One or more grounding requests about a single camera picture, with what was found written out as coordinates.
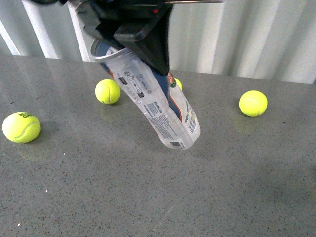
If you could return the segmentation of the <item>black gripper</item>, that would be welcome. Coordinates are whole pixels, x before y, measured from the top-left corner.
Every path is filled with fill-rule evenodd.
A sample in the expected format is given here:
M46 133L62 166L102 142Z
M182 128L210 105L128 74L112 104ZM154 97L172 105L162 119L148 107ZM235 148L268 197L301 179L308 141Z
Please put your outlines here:
M83 29L110 47L125 47L161 75L170 70L165 0L60 0L75 8Z

